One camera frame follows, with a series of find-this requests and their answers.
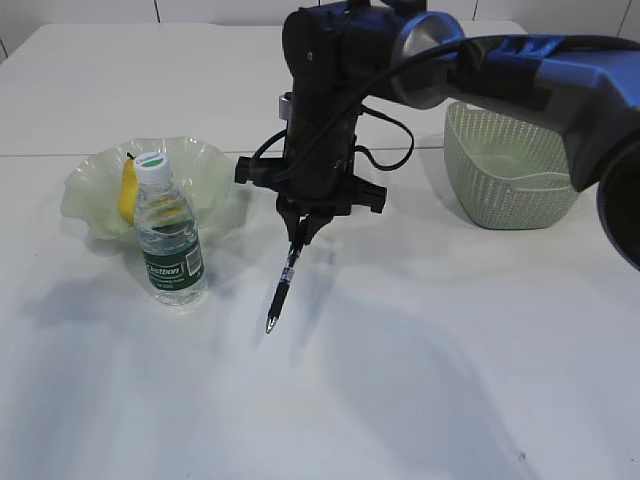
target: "bottle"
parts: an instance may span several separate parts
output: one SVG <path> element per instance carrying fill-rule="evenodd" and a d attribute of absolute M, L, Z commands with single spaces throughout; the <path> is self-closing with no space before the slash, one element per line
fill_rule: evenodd
<path fill-rule="evenodd" d="M 193 208 L 173 182 L 165 154 L 138 155 L 134 168 L 134 225 L 152 292 L 164 304 L 187 304 L 206 289 Z"/>

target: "green label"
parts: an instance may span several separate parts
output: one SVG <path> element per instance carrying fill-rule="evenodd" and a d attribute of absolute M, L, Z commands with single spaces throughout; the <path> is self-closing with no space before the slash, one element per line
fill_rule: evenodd
<path fill-rule="evenodd" d="M 204 273 L 198 240 L 173 255 L 143 254 L 149 281 L 159 290 L 185 289 L 200 280 Z"/>

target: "table surface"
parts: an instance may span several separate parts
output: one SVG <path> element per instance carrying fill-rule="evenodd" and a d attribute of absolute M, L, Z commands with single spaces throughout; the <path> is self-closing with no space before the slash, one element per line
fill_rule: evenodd
<path fill-rule="evenodd" d="M 61 219 L 81 160 L 0 158 L 0 478 L 640 478 L 640 275 L 593 192 L 551 229 L 486 231 L 441 150 L 363 168 L 385 213 L 319 234 L 266 337 L 273 194 L 242 191 L 178 313 L 139 252 Z"/>
<path fill-rule="evenodd" d="M 513 22 L 463 22 L 468 36 L 522 33 Z M 0 155 L 89 154 L 135 137 L 187 135 L 254 151 L 284 128 L 291 89 L 281 27 L 207 24 L 48 25 L 0 68 Z M 442 146 L 446 104 L 412 110 L 369 99 L 405 121 L 418 146 Z M 404 132 L 360 120 L 361 143 L 406 148 Z"/>

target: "wavy glass bowl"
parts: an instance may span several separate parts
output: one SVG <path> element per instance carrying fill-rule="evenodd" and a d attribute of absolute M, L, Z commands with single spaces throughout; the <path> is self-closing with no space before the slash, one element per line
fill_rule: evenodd
<path fill-rule="evenodd" d="M 233 228 L 234 163 L 216 147 L 189 137 L 136 138 L 89 156 L 65 181 L 62 215 L 84 221 L 98 239 L 135 240 L 133 227 L 118 212 L 127 152 L 134 156 L 143 152 L 166 153 L 174 180 L 195 208 L 198 229 L 220 237 Z"/>

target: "pen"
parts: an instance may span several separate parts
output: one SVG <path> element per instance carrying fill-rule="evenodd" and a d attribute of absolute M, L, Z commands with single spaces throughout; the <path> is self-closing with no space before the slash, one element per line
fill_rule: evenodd
<path fill-rule="evenodd" d="M 295 264 L 298 261 L 298 258 L 300 258 L 302 247 L 304 246 L 305 230 L 306 223 L 303 220 L 298 225 L 298 231 L 296 232 L 295 239 L 291 243 L 287 261 L 284 265 L 284 268 L 282 269 L 282 275 L 280 275 L 280 281 L 278 282 L 278 286 L 276 287 L 276 293 L 273 295 L 273 300 L 271 301 L 271 307 L 269 308 L 269 313 L 267 314 L 267 334 L 273 331 L 276 323 L 278 322 L 278 319 L 280 318 L 280 314 L 282 313 L 284 301 L 287 298 L 287 293 L 289 293 L 289 288 L 291 287 L 291 280 L 293 279 Z"/>

